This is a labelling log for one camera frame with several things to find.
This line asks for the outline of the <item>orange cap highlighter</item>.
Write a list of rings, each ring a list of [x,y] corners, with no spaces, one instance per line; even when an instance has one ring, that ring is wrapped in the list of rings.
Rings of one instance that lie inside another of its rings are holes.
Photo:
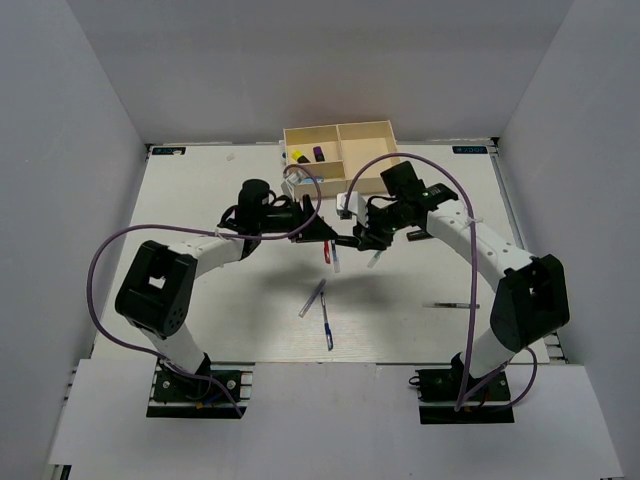
[[[353,236],[338,236],[334,240],[334,243],[337,246],[343,246],[343,247],[354,248],[354,249],[357,249],[359,246],[359,240]]]

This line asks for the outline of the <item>purple cap highlighter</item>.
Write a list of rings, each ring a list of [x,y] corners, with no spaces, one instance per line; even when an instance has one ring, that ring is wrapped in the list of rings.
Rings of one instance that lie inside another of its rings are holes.
[[[324,162],[325,161],[325,156],[323,153],[323,150],[320,146],[314,146],[313,147],[313,155],[315,158],[316,162]]]

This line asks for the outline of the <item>yellow cap highlighter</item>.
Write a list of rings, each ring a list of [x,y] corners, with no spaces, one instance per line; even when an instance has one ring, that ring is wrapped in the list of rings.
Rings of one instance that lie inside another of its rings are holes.
[[[307,164],[309,159],[299,150],[294,150],[291,154],[292,159],[298,164]]]

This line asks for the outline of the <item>blue cap highlighter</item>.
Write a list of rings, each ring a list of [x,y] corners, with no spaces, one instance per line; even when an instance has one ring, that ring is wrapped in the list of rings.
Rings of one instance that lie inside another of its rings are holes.
[[[420,241],[430,239],[431,235],[426,231],[416,230],[406,234],[406,238],[409,242]]]

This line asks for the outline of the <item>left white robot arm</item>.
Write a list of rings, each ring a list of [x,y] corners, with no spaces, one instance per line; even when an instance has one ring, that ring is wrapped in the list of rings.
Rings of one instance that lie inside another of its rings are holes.
[[[195,280],[226,264],[248,258],[264,234],[296,242],[330,242],[338,234],[318,215],[308,195],[300,202],[275,197],[269,184],[243,183],[238,200],[222,215],[217,236],[199,236],[174,245],[153,240],[136,252],[116,295],[115,310],[151,341],[178,371],[177,387],[199,399],[211,387],[211,362],[185,325]]]

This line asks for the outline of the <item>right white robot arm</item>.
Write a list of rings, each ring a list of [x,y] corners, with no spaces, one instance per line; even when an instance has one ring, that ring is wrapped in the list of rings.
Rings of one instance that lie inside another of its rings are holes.
[[[389,196],[385,206],[375,206],[350,186],[338,196],[337,212],[355,218],[353,234],[361,251],[384,251],[398,231],[416,227],[468,262],[473,285],[484,279],[491,287],[488,328],[477,335],[470,326],[464,349],[452,361],[453,390],[472,399],[486,389],[487,376],[568,323],[564,267],[555,256],[536,256],[485,225],[454,177],[426,185],[414,170],[415,159],[407,154],[382,172]]]

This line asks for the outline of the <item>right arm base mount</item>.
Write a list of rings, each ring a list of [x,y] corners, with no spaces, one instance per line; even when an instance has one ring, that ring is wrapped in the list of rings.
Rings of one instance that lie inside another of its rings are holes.
[[[515,422],[511,392],[504,372],[480,388],[469,380],[465,399],[455,410],[460,378],[453,368],[421,369],[409,378],[408,386],[418,396],[421,425],[489,425]]]

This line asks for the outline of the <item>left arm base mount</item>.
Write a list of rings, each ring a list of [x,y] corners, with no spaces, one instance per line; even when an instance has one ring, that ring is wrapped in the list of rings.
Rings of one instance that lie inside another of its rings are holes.
[[[254,366],[251,364],[211,366],[211,376],[225,386],[241,413],[248,407],[253,370]],[[155,368],[146,417],[225,420],[241,418],[217,384],[191,378],[182,379],[161,363]]]

